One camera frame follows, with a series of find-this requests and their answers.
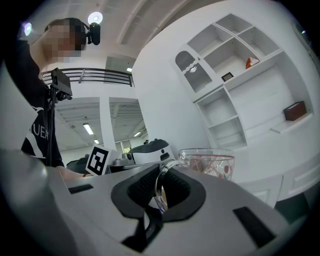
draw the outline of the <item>black cable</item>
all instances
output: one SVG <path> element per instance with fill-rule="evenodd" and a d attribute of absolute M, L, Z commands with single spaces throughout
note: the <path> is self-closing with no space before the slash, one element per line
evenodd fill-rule
<path fill-rule="evenodd" d="M 51 112 L 48 120 L 48 128 L 49 128 L 49 136 L 48 136 L 48 146 L 46 151 L 46 165 L 52 166 L 52 137 L 53 137 L 53 127 L 54 127 L 54 113 L 55 113 L 55 105 L 56 105 L 56 94 L 57 91 L 54 87 L 50 88 L 50 96 L 51 96 Z"/>

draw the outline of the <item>brown wooden box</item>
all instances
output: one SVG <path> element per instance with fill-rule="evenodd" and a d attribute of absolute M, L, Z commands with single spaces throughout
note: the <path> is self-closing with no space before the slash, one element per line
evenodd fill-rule
<path fill-rule="evenodd" d="M 303 101 L 296 102 L 283 110 L 285 120 L 294 121 L 307 113 L 305 103 Z"/>

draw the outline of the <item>black t-shirt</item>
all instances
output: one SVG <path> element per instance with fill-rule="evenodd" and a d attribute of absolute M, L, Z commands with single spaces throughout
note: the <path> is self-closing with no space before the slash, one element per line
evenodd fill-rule
<path fill-rule="evenodd" d="M 12 57 L 10 61 L 5 62 L 8 72 L 17 88 L 38 114 L 21 150 L 46 164 L 49 143 L 48 116 L 51 114 L 48 86 L 39 79 L 40 70 L 30 55 L 27 41 L 18 40 L 16 42 Z M 52 166 L 64 166 L 57 144 L 55 122 L 53 122 L 51 152 Z"/>

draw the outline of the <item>balcony railing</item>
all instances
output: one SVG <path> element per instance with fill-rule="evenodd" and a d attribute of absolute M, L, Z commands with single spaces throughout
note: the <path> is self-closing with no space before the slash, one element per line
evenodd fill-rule
<path fill-rule="evenodd" d="M 78 82 L 79 84 L 81 82 L 100 82 L 134 86 L 132 75 L 125 72 L 87 67 L 62 68 L 60 70 L 70 78 L 70 82 Z M 47 85 L 51 85 L 51 71 L 43 72 L 42 80 Z"/>

